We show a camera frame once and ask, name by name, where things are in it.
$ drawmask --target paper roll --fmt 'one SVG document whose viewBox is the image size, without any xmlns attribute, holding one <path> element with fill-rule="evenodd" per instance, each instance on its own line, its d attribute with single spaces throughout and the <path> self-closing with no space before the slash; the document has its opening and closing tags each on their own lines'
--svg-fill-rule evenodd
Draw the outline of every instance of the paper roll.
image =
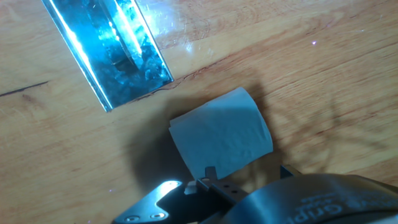
<svg viewBox="0 0 398 224">
<path fill-rule="evenodd" d="M 222 179 L 272 152 L 267 124 L 242 87 L 171 120 L 169 130 L 195 179 L 209 166 Z"/>
</svg>

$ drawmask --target reflective metal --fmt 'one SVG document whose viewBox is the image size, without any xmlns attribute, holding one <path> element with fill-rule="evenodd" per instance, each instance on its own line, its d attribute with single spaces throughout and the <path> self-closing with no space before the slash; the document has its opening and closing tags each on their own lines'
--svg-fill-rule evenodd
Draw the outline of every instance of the reflective metal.
<svg viewBox="0 0 398 224">
<path fill-rule="evenodd" d="M 173 78 L 134 0 L 43 0 L 106 111 Z"/>
</svg>

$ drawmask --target hole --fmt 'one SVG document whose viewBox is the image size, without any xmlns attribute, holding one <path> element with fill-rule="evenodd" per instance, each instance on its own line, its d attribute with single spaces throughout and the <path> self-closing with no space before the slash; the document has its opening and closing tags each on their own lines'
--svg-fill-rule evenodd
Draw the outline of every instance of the hole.
<svg viewBox="0 0 398 224">
<path fill-rule="evenodd" d="M 154 219 L 161 219 L 163 217 L 165 217 L 166 215 L 164 213 L 155 213 L 153 215 L 150 216 L 150 218 L 154 218 Z"/>
<path fill-rule="evenodd" d="M 126 222 L 136 222 L 136 221 L 138 221 L 138 219 L 139 219 L 138 216 L 131 216 L 131 217 L 125 218 L 124 220 L 125 220 Z"/>
</svg>

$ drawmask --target wooden table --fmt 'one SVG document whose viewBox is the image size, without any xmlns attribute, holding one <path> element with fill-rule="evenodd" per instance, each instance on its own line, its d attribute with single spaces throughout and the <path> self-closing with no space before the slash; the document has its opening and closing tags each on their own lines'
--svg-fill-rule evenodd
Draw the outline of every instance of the wooden table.
<svg viewBox="0 0 398 224">
<path fill-rule="evenodd" d="M 110 223 L 190 180 L 169 120 L 239 86 L 275 144 L 230 177 L 245 190 L 281 162 L 398 185 L 397 1 L 140 4 L 176 81 L 105 113 L 43 4 L 0 1 L 1 223 Z"/>
</svg>

